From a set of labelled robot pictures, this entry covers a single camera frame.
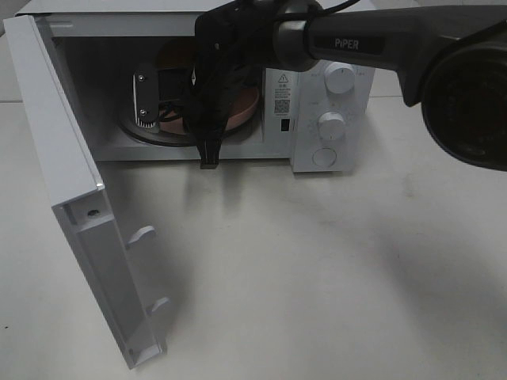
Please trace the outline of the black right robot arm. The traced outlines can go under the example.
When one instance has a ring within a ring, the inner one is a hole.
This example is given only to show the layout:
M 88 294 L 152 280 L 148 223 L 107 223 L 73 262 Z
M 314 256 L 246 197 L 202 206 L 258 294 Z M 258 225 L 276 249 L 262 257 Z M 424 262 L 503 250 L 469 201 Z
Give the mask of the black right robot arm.
M 214 169 L 234 98 L 254 67 L 304 72 L 318 61 L 397 74 L 429 134 L 468 165 L 506 168 L 506 8 L 427 6 L 352 11 L 315 1 L 233 1 L 195 21 L 193 66 L 176 79 L 139 66 L 135 127 L 181 118 L 200 164 Z

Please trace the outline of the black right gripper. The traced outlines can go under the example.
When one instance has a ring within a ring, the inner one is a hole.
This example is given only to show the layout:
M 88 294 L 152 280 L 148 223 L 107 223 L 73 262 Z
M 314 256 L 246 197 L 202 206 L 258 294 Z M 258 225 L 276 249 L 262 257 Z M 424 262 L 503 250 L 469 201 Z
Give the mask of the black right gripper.
M 227 3 L 195 22 L 196 60 L 180 100 L 163 108 L 162 121 L 181 116 L 200 155 L 202 169 L 215 169 L 235 98 L 251 68 L 269 61 L 275 3 Z M 159 130 L 158 70 L 138 66 L 133 74 L 135 124 Z

